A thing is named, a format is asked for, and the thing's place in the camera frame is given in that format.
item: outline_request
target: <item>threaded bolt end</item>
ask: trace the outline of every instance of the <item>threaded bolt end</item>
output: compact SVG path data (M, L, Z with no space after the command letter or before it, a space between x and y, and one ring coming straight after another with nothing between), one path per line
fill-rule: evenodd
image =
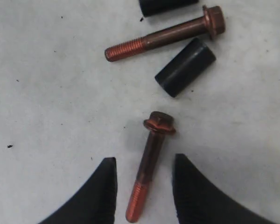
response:
M147 198L149 184L135 182L129 205L126 209L126 219L130 223L136 223L144 209Z
M115 62L121 59L132 57L145 52L144 38L128 41L106 49L105 57L109 62Z

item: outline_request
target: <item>copper-colored bolt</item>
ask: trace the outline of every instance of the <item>copper-colored bolt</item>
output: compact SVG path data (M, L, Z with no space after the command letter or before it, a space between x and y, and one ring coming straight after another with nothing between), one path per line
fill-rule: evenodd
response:
M162 112L152 112L150 118L144 121L144 126L150 133L126 210L126 219L130 223L136 223L142 214L165 135L175 134L173 121L171 116Z
M203 6L203 13L204 16L200 18L110 47L105 51L106 59L109 62L115 62L197 35L208 33L213 38L225 32L225 21L221 7L207 8Z

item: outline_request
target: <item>white surface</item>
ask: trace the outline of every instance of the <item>white surface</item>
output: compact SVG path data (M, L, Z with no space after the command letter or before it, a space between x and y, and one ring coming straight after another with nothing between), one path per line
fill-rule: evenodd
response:
M204 37L217 62L177 99L154 76L189 41L105 60L105 48L201 16L203 4L222 7L227 30ZM280 223L280 0L201 0L140 18L137 0L0 0L0 224L40 222L110 156L115 223L126 223L148 135L142 121L154 110L174 116L179 133L162 152L139 224L178 223L175 153Z

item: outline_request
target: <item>black plastic piece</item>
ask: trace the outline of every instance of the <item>black plastic piece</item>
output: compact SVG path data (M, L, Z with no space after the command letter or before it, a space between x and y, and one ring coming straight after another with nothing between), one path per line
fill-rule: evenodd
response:
M199 0L139 0L145 17L197 3Z
M273 224L224 194L184 154L175 156L173 195L180 224Z
M155 76L155 80L170 96L176 97L215 60L208 46L195 38Z
M116 197L116 160L105 158L84 186L40 224L114 224Z

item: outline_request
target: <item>black cylindrical spacer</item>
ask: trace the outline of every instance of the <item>black cylindrical spacer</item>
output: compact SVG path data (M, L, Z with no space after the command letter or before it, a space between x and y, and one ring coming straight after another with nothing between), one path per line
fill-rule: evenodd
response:
M139 0L145 17L197 3L199 0Z
M155 76L155 80L170 96L176 97L215 60L208 46L195 38Z

